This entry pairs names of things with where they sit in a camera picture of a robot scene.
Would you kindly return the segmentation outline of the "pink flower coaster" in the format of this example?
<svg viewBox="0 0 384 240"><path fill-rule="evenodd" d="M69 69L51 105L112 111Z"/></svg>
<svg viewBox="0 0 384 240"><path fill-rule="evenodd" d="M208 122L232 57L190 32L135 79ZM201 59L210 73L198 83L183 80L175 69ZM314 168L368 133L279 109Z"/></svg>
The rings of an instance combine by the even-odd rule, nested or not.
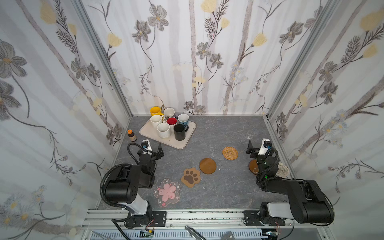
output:
<svg viewBox="0 0 384 240"><path fill-rule="evenodd" d="M169 204L176 204L180 201L181 185L178 182L172 182L170 179L162 180L160 186L154 190L154 197L160 207L165 208Z"/></svg>

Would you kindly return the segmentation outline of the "cork paw print coaster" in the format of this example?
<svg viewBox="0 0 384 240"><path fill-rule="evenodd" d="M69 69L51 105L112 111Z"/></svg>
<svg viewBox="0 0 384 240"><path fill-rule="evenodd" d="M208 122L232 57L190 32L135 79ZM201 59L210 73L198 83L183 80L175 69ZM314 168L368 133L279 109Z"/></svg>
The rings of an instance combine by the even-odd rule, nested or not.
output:
<svg viewBox="0 0 384 240"><path fill-rule="evenodd" d="M201 172L196 168L185 169L181 177L181 182L188 188L193 188L201 182Z"/></svg>

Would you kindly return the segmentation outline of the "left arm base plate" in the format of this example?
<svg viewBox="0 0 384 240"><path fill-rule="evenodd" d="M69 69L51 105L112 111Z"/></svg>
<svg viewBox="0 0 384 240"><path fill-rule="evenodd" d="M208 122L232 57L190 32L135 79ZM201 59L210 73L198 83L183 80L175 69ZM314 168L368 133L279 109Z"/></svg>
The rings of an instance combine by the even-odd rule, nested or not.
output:
<svg viewBox="0 0 384 240"><path fill-rule="evenodd" d="M165 227L166 218L166 211L154 211L149 215L129 216L128 219L124 221L124 226L127 229L133 229L135 227Z"/></svg>

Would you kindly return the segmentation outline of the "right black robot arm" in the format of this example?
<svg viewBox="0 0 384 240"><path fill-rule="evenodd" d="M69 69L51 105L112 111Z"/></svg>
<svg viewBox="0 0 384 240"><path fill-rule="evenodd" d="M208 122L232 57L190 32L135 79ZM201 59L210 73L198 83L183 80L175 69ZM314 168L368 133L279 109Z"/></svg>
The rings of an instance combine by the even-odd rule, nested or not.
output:
<svg viewBox="0 0 384 240"><path fill-rule="evenodd" d="M249 141L246 153L256 161L257 186L264 192L288 197L287 202L263 202L257 213L261 224L268 226L278 220L294 220L299 224L325 227L334 221L334 207L316 181L278 176L279 152L269 139L263 139L260 148L253 147Z"/></svg>

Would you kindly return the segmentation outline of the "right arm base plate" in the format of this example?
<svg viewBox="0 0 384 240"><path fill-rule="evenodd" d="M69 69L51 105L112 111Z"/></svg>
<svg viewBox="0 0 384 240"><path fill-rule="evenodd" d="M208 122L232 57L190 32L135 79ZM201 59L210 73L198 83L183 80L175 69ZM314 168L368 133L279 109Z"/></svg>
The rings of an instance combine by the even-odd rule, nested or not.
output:
<svg viewBox="0 0 384 240"><path fill-rule="evenodd" d="M243 224L247 227L278 227L286 225L285 221L281 218L266 218L262 222L259 211L243 211L243 214Z"/></svg>

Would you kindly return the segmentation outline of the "woven rattan round coaster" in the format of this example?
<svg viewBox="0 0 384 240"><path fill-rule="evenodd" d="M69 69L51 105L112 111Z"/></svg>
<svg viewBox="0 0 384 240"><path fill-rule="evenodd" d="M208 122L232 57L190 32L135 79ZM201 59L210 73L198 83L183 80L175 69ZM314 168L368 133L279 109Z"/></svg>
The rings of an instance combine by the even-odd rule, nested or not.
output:
<svg viewBox="0 0 384 240"><path fill-rule="evenodd" d="M239 152L233 147L223 148L222 154L225 159L233 161L239 157Z"/></svg>

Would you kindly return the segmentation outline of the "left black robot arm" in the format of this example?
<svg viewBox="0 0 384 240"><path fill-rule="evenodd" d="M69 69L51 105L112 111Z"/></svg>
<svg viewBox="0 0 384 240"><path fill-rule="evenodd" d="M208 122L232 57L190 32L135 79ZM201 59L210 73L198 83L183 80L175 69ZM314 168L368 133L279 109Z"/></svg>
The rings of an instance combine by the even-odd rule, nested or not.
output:
<svg viewBox="0 0 384 240"><path fill-rule="evenodd" d="M107 205L129 211L134 216L144 216L150 204L138 194L138 189L154 185L157 161L165 156L162 145L157 151L150 149L148 141L129 143L128 154L135 164L119 164L109 169L100 184L100 196Z"/></svg>

